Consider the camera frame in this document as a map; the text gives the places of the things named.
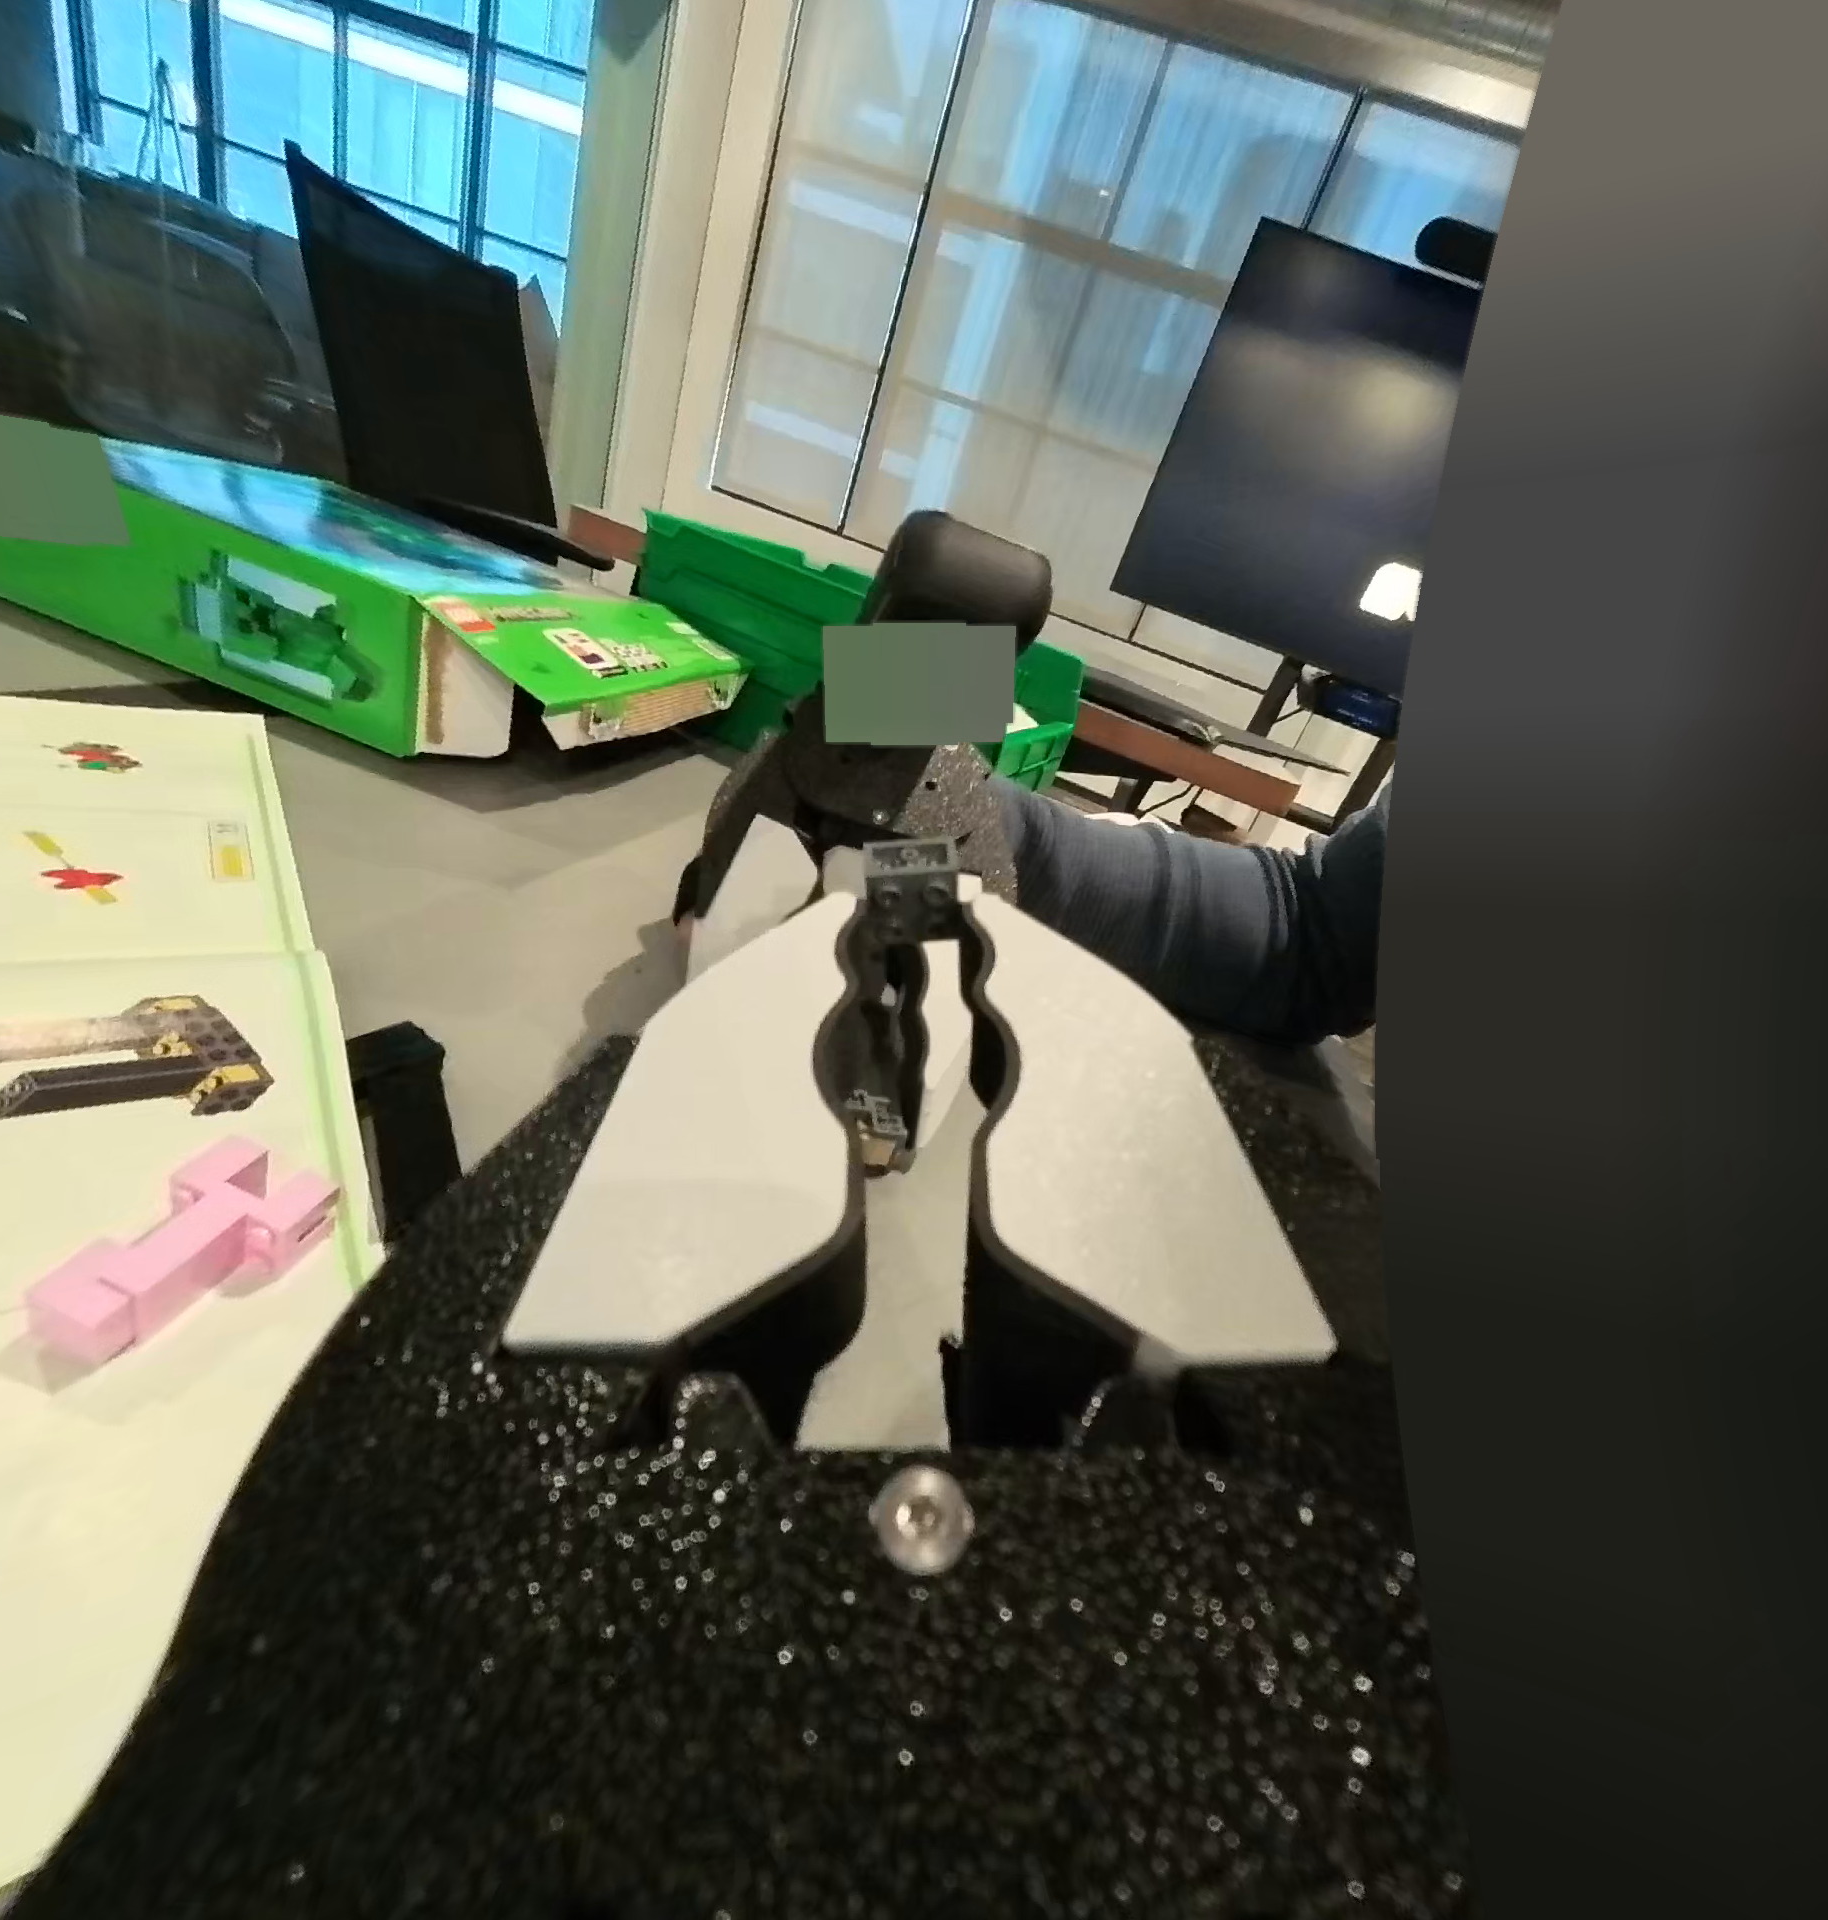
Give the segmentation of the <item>dark sofa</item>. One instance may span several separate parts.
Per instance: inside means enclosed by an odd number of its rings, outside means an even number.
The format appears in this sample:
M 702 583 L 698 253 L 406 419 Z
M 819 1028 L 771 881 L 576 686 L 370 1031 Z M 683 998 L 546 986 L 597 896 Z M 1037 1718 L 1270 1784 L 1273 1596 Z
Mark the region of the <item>dark sofa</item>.
M 0 417 L 345 481 L 297 245 L 1 111 Z

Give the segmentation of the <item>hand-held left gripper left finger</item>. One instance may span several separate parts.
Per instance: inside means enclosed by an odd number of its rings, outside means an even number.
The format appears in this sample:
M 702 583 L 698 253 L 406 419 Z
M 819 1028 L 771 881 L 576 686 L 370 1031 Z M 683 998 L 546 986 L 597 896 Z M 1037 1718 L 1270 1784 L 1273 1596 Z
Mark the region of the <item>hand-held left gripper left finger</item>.
M 642 1027 L 509 1310 L 511 1355 L 698 1356 L 758 1332 L 829 1366 L 866 1302 L 861 1170 L 831 1033 L 855 1004 L 833 892 Z

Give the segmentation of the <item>black office chair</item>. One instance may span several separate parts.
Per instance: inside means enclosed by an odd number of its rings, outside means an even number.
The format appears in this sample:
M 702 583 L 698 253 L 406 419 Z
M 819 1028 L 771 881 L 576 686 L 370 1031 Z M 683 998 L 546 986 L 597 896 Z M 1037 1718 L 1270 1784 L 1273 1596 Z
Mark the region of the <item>black office chair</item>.
M 607 573 L 562 530 L 509 272 L 283 149 L 301 272 L 355 493 L 536 564 Z

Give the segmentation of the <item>small grey bracket brick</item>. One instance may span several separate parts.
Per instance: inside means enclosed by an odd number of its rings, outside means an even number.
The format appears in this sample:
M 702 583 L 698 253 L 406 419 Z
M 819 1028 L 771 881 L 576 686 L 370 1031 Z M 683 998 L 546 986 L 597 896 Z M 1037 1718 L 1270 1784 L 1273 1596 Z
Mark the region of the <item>small grey bracket brick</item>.
M 878 948 L 957 941 L 963 915 L 954 839 L 873 840 L 859 855 L 863 919 Z

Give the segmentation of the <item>large dark monitor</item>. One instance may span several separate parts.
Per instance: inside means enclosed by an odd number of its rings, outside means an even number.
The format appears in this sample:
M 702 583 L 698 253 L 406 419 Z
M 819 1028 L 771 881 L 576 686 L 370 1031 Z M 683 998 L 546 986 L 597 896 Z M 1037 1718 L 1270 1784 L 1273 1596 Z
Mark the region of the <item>large dark monitor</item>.
M 1261 218 L 1112 578 L 1398 699 L 1480 289 Z

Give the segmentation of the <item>green plastic bin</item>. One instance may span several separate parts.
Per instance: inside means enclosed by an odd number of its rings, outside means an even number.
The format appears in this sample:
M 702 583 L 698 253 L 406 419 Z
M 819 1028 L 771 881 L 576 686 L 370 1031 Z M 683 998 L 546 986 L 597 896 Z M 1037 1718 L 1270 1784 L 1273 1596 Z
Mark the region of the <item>green plastic bin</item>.
M 820 564 L 796 546 L 700 521 L 651 512 L 633 589 L 747 669 L 734 706 L 708 722 L 728 750 L 754 750 L 820 683 L 823 630 L 859 622 L 873 578 L 847 564 Z M 1082 702 L 1085 664 L 1044 639 L 1015 667 L 1015 719 L 982 757 L 1001 778 L 1045 794 L 1063 771 Z

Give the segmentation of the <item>green toy set box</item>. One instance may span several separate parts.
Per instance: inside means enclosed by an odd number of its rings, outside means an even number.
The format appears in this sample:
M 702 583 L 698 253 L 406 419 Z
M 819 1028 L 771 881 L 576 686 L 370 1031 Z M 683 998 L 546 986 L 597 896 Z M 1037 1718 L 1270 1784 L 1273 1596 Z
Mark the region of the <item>green toy set box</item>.
M 0 419 L 0 601 L 408 758 L 726 716 L 750 669 L 683 615 L 304 474 Z

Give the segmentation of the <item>thin tripod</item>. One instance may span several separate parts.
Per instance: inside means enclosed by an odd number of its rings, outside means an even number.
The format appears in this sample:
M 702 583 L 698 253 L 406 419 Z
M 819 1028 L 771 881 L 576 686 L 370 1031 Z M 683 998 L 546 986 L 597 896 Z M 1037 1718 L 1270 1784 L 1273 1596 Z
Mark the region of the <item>thin tripod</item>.
M 141 109 L 135 146 L 135 178 L 159 192 L 202 197 L 198 178 L 198 116 L 190 83 L 182 83 L 176 69 L 159 59 L 151 69 L 147 107 Z

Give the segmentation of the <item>large window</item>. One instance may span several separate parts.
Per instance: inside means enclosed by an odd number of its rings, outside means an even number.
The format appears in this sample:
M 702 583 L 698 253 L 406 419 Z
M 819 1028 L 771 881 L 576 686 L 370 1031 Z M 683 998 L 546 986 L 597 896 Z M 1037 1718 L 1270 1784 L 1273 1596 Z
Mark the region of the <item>large window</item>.
M 536 285 L 565 322 L 596 3 L 56 3 L 62 120 L 135 180 L 165 59 L 198 116 L 202 201 L 293 234 L 283 149 Z
M 1484 5 L 789 5 L 708 493 L 882 546 L 946 510 L 1124 637 L 1120 553 L 1263 221 L 1495 227 L 1548 19 Z

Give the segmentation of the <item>low brown table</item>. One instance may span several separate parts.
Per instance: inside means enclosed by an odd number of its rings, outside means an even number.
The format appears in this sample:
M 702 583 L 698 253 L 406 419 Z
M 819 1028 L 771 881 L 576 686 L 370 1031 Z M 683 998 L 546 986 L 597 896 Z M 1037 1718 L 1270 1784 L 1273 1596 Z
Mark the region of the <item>low brown table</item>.
M 1152 691 L 1089 664 L 1082 678 L 1074 742 L 1063 777 L 1113 777 L 1119 810 L 1147 802 L 1161 780 L 1235 803 L 1258 821 L 1301 825 L 1326 834 L 1335 819 L 1303 799 L 1313 777 L 1341 780 L 1349 799 L 1361 774 L 1280 742 L 1261 727 L 1261 702 L 1244 722 L 1191 707 L 1166 683 Z

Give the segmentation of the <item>black monitor stand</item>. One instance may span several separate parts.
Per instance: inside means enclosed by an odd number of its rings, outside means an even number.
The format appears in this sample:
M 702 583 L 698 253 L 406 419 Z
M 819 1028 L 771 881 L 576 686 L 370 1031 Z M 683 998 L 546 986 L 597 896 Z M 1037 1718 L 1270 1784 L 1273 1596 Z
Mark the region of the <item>black monitor stand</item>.
M 1280 846 L 1322 839 L 1393 777 L 1394 739 L 1344 719 L 1337 691 L 1313 667 L 1258 641 L 1143 609 L 1126 637 L 1100 637 L 1089 654 L 1093 682 L 1119 682 L 1138 707 L 1223 762 L 1295 784 L 1285 814 L 1208 799 L 1243 839 Z

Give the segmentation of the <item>grey desk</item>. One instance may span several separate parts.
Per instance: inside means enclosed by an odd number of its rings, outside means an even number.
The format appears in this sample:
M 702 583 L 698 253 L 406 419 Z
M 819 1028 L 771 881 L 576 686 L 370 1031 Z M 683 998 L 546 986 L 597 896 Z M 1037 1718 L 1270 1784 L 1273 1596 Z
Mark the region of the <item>grey desk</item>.
M 266 719 L 345 1031 L 408 1023 L 444 1049 L 457 1170 L 678 980 L 667 908 L 726 767 L 708 750 L 578 762 L 519 736 L 393 762 L 4 602 L 0 694 Z

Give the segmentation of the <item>pink brick figure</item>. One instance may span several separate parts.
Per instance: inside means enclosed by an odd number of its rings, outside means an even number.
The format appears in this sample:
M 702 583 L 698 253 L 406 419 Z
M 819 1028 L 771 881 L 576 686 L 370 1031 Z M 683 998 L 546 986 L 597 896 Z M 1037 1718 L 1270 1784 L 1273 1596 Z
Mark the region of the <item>pink brick figure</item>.
M 271 1178 L 271 1155 L 228 1138 L 167 1178 L 163 1217 L 129 1242 L 80 1245 L 24 1302 L 30 1338 L 85 1368 L 167 1328 L 217 1289 L 283 1277 L 333 1236 L 340 1187 L 316 1170 Z

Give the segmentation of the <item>person's right forearm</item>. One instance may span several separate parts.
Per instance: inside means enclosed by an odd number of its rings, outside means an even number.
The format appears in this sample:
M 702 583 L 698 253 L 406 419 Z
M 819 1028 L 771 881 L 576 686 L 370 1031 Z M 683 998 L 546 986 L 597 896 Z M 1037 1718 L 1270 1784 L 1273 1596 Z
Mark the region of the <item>person's right forearm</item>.
M 1375 1027 L 1391 784 L 1297 854 L 1082 814 L 1006 780 L 997 798 L 1019 908 L 1176 1018 L 1285 1049 Z

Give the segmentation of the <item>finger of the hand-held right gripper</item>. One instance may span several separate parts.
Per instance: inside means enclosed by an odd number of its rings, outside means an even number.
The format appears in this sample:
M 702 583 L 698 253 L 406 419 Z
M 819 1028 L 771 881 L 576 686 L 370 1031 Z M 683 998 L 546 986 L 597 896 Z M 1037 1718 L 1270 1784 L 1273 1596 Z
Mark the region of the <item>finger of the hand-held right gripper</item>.
M 826 892 L 852 896 L 855 852 L 809 855 L 793 828 L 752 821 L 708 908 L 689 922 L 686 981 L 802 914 Z

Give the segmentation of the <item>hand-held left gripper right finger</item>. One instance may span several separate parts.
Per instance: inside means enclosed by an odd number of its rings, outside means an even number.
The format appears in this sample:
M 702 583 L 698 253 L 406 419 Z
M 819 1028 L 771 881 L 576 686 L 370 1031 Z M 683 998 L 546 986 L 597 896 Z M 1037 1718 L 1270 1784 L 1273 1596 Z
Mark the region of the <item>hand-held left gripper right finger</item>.
M 928 1132 L 962 1114 L 994 1250 L 1134 1370 L 1320 1366 L 1335 1334 L 1187 1028 L 1106 962 L 960 886 L 928 945 Z

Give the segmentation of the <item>brick instruction booklet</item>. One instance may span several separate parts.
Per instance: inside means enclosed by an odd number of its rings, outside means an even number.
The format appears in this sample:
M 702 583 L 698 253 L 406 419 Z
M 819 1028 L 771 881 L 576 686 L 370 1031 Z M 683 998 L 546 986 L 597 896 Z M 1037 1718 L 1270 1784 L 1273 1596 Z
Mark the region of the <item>brick instruction booklet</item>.
M 85 1368 L 26 1295 L 248 1138 L 333 1236 Z M 154 1680 L 301 1364 L 379 1262 L 337 995 L 258 719 L 0 694 L 0 1897 Z

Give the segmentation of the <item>long black brick plate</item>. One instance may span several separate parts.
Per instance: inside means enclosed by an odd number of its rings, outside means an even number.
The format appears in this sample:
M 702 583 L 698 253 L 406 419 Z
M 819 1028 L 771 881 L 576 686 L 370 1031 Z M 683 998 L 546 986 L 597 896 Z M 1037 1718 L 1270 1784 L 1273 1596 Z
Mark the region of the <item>long black brick plate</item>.
M 438 1066 L 397 1068 L 357 1088 L 370 1187 L 386 1250 L 462 1177 Z

